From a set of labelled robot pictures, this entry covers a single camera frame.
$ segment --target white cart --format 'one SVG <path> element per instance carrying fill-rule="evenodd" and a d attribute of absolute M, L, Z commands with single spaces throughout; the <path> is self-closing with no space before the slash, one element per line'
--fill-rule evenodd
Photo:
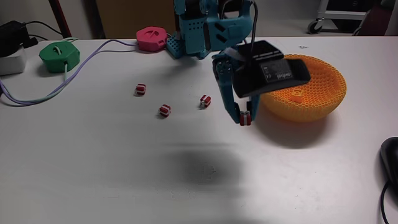
<path fill-rule="evenodd" d="M 348 11 L 328 11 L 329 0 L 321 0 L 318 9 L 318 17 L 308 25 L 309 34 L 321 32 L 325 19 L 350 19 L 363 20 L 366 12 L 348 12 Z"/>

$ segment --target black computer mouse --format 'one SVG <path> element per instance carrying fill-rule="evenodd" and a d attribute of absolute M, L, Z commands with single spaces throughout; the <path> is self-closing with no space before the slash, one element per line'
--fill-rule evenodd
<path fill-rule="evenodd" d="M 390 184 L 398 193 L 398 137 L 385 140 L 380 155 Z"/>

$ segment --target red and white cube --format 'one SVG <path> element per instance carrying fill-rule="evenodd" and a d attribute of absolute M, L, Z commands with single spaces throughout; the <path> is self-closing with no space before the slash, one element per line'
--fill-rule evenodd
<path fill-rule="evenodd" d="M 160 115 L 162 115 L 165 118 L 168 117 L 171 112 L 172 112 L 172 108 L 169 105 L 163 105 L 159 109 Z"/>
<path fill-rule="evenodd" d="M 251 124 L 250 111 L 241 111 L 241 126 L 249 126 Z"/>
<path fill-rule="evenodd" d="M 211 97 L 208 95 L 203 95 L 203 97 L 200 98 L 200 106 L 207 108 L 211 103 Z"/>
<path fill-rule="evenodd" d="M 136 87 L 136 93 L 138 95 L 144 95 L 145 92 L 147 91 L 147 87 L 145 84 L 138 84 Z"/>

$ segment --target white power adapter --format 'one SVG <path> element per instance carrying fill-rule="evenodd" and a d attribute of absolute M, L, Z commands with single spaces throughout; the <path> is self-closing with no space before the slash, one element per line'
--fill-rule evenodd
<path fill-rule="evenodd" d="M 0 75 L 21 73 L 25 70 L 26 53 L 23 46 L 7 57 L 0 57 Z"/>

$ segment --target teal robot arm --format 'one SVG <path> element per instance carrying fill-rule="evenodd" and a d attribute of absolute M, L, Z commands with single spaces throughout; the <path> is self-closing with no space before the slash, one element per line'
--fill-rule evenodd
<path fill-rule="evenodd" d="M 254 25 L 250 7 L 254 5 Z M 241 45 L 255 33 L 257 5 L 250 0 L 174 0 L 177 31 L 167 41 L 167 49 L 175 58 L 196 55 L 212 56 L 213 73 L 224 107 L 232 120 L 248 126 L 255 120 L 260 94 L 309 82 L 305 64 L 299 60 L 284 60 L 283 53 L 266 41 Z M 237 11 L 238 17 L 227 18 L 225 12 Z M 246 110 L 234 101 L 248 97 Z"/>

